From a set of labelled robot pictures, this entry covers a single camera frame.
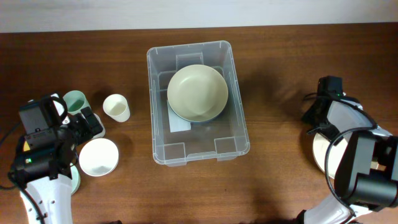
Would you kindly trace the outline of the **green cup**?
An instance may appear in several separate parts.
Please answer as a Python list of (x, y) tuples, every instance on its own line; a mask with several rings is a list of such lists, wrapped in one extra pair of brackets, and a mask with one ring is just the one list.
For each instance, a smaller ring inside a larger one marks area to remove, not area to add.
[(68, 113), (75, 115), (80, 113), (83, 108), (90, 107), (88, 100), (83, 92), (79, 90), (72, 90), (63, 96), (66, 102)]

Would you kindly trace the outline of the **grey cup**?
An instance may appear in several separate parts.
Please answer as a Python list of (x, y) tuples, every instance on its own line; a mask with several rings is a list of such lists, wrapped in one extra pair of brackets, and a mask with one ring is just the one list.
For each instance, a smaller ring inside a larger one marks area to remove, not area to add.
[(98, 124), (95, 126), (93, 139), (103, 138), (106, 133), (105, 127), (100, 117), (97, 114), (94, 114), (94, 116), (96, 117)]

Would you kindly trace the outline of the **cream cup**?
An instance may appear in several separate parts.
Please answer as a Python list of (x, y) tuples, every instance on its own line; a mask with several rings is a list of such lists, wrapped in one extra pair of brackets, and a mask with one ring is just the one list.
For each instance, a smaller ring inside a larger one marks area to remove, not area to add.
[(119, 123), (126, 122), (131, 115), (127, 99), (120, 94), (109, 95), (103, 102), (103, 110)]

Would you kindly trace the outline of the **beige bowl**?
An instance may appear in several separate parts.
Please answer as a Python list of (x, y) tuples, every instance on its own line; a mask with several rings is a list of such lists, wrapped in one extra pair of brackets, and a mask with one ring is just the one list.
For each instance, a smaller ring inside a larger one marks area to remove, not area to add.
[(228, 97), (228, 86), (221, 73), (206, 65), (181, 68), (167, 88), (167, 99), (173, 110), (223, 110)]

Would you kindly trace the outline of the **clear plastic storage container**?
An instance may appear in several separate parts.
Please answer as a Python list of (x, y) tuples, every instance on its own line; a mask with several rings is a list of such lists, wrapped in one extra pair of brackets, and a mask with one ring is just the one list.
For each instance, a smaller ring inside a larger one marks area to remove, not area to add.
[[(221, 73), (229, 91), (224, 112), (203, 123), (191, 122), (191, 130), (171, 133), (167, 111), (167, 87), (183, 67), (202, 64)], [(225, 40), (153, 47), (147, 52), (152, 154), (156, 163), (184, 166), (190, 161), (226, 161), (250, 150), (239, 83), (231, 44)]]

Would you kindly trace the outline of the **cream bowl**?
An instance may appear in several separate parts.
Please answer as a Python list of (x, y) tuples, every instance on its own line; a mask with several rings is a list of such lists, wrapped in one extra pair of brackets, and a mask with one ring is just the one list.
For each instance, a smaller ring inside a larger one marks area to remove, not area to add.
[[(343, 139), (337, 143), (337, 145), (333, 145), (331, 148), (328, 159), (328, 175), (332, 179), (335, 178), (336, 171), (340, 164), (341, 158), (345, 153), (350, 138), (351, 134), (346, 134)], [(317, 163), (317, 166), (322, 170), (322, 172), (325, 171), (325, 155), (329, 144), (330, 141), (326, 137), (324, 137), (320, 133), (316, 133), (313, 139), (312, 152), (315, 162)]]

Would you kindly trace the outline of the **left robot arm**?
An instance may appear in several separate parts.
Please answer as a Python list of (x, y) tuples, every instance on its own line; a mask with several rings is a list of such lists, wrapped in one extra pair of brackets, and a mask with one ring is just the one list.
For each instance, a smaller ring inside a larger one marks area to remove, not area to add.
[(20, 107), (25, 134), (7, 176), (19, 189), (29, 223), (72, 223), (72, 166), (77, 146), (103, 133), (89, 107), (71, 115), (53, 93)]

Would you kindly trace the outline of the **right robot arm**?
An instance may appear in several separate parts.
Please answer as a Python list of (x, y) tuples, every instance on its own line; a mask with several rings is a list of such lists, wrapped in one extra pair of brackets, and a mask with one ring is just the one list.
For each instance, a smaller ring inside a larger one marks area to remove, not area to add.
[(350, 223), (361, 215), (397, 207), (397, 136), (382, 129), (359, 100), (346, 96), (340, 77), (326, 76), (302, 121), (312, 125), (313, 156), (329, 196), (302, 210), (297, 223)]

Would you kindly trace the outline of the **yellow bowl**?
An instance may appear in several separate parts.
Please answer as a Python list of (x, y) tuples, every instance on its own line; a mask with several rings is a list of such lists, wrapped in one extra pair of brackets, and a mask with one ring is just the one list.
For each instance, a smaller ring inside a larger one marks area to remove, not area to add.
[(25, 142), (24, 142), (24, 146), (23, 146), (23, 151), (26, 152), (26, 151), (29, 151), (29, 150), (30, 150), (30, 146), (29, 146), (29, 144), (27, 143), (27, 141), (25, 141)]

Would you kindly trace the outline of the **white small bowl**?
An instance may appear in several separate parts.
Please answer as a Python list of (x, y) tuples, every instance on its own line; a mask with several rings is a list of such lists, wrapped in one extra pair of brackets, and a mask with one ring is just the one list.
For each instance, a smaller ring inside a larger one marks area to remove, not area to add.
[(101, 177), (115, 170), (119, 162), (119, 150), (106, 138), (91, 140), (82, 148), (79, 164), (82, 171), (92, 177)]

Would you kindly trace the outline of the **light green small bowl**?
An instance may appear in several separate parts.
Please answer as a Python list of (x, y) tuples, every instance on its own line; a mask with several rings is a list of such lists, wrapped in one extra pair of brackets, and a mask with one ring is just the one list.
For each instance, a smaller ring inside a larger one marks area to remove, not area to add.
[(73, 195), (79, 188), (81, 178), (78, 169), (76, 166), (71, 167), (71, 173), (72, 173), (72, 192), (71, 195)]

